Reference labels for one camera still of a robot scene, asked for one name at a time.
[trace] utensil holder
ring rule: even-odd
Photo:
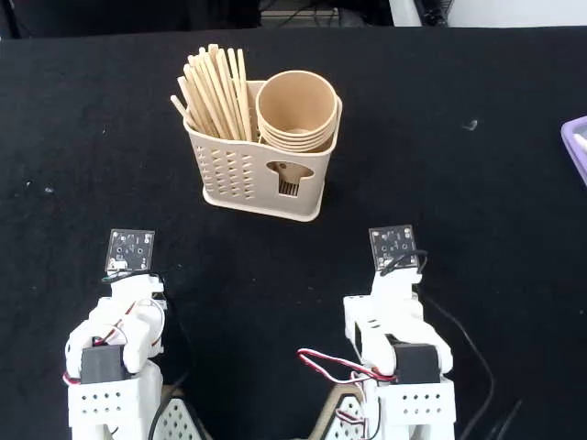
[[[248,81],[251,124],[257,126],[255,97],[263,81]],[[320,213],[330,155],[337,145],[342,102],[338,98],[337,125],[331,140],[317,152],[294,153],[269,145],[224,140],[192,130],[183,120],[202,177],[204,199],[215,206],[275,215],[300,222]],[[311,174],[299,184],[283,181],[277,167],[307,167]]]

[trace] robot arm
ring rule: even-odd
[[[162,375],[149,359],[162,353],[166,302],[147,273],[154,232],[113,230],[106,259],[111,296],[100,298],[65,345],[73,440],[147,440],[161,402]]]
[[[370,237],[375,260],[371,294],[343,300],[345,334],[362,365],[340,363],[355,370],[346,382],[360,388],[361,411],[352,416],[337,408],[334,423],[320,438],[339,438],[340,424],[342,433],[355,440],[454,440],[454,387],[444,377],[452,370],[452,353],[424,321],[413,291],[422,279],[415,257],[422,252],[415,248],[411,226],[372,229]]]

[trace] white wall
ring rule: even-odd
[[[473,28],[587,25],[587,0],[454,0],[449,25]]]

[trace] black tablecloth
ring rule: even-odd
[[[587,194],[559,136],[587,113],[587,29],[230,31],[0,42],[3,438],[67,435],[63,345],[108,289],[112,227],[157,231],[153,269],[192,339],[185,390],[217,439],[308,435],[330,384],[298,347],[353,358],[342,298],[367,292],[367,229],[413,224],[427,295],[463,322],[497,391],[473,438],[582,429]],[[312,223],[204,202],[169,102],[185,56],[246,49],[249,77],[325,75],[344,102]],[[487,379],[459,330],[459,421]],[[170,323],[167,381],[189,357]]]

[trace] chopstick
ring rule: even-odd
[[[176,95],[171,101],[186,124],[205,135],[252,141],[249,87],[242,49],[199,48],[177,79],[184,106]]]

